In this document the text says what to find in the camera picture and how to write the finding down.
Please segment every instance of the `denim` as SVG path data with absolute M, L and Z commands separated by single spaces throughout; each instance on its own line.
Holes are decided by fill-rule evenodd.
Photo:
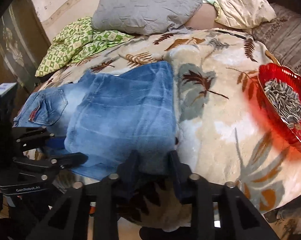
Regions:
M 46 88 L 30 95 L 17 117 L 14 126 L 40 127 L 47 126 L 47 130 L 55 136 L 65 137 L 68 123 L 76 107 L 82 102 L 89 91 L 89 87 L 96 76 L 85 72 L 75 84 L 65 84 L 58 88 Z M 32 122 L 29 118 L 38 108 Z
M 66 136 L 65 149 L 46 148 L 46 153 L 86 154 L 88 161 L 72 169 L 86 177 L 115 172 L 132 150 L 141 154 L 141 172 L 167 174 L 167 152 L 175 145 L 172 82 L 166 61 L 120 76 L 87 71 L 76 84 L 33 93 L 14 126 L 46 125 L 55 136 Z
M 137 150 L 141 172 L 167 174 L 167 152 L 175 146 L 172 82 L 166 61 L 120 76 L 98 74 L 71 117 L 66 150 L 86 154 L 86 167 L 117 167 Z

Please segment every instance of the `red plate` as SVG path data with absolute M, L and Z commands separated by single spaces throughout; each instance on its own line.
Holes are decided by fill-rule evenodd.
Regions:
M 300 75 L 293 72 L 290 68 L 278 66 L 274 63 L 261 65 L 259 67 L 258 81 L 262 91 L 264 91 L 265 82 L 274 78 L 276 78 L 277 81 L 281 80 L 282 82 L 286 82 L 289 86 L 291 86 L 294 91 L 299 94 L 299 99 L 301 102 Z M 289 129 L 280 118 L 266 94 L 263 93 L 263 95 L 265 97 L 265 105 L 268 116 L 276 127 L 276 130 L 288 141 L 290 145 L 296 147 L 301 152 L 301 123 L 300 125 L 295 125 L 294 129 Z

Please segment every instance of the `jeans back pocket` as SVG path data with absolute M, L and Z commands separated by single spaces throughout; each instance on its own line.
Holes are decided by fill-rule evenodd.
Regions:
M 28 121 L 42 125 L 54 124 L 67 106 L 64 92 L 55 90 L 38 96 L 31 105 Z

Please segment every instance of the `green patterned cloth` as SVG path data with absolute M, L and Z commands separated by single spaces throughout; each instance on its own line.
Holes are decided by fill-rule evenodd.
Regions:
M 35 76 L 43 77 L 132 38 L 134 36 L 119 31 L 99 32 L 92 27 L 92 17 L 80 18 L 67 25 L 53 39 Z

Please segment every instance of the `metal rivet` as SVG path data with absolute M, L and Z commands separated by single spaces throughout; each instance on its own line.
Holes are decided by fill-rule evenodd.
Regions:
M 110 179 L 118 179 L 120 176 L 117 173 L 112 173 L 108 176 Z
M 196 174 L 196 173 L 193 173 L 193 174 L 189 175 L 189 178 L 191 180 L 199 180 L 200 176 L 198 174 Z
M 75 183 L 73 184 L 73 188 L 81 188 L 81 187 L 83 187 L 83 183 L 81 183 L 80 181 L 75 182 Z
M 234 188 L 234 187 L 236 187 L 236 184 L 235 184 L 234 182 L 232 182 L 232 181 L 227 181 L 227 182 L 225 183 L 225 185 L 226 185 L 227 187 L 229 187 L 229 188 Z

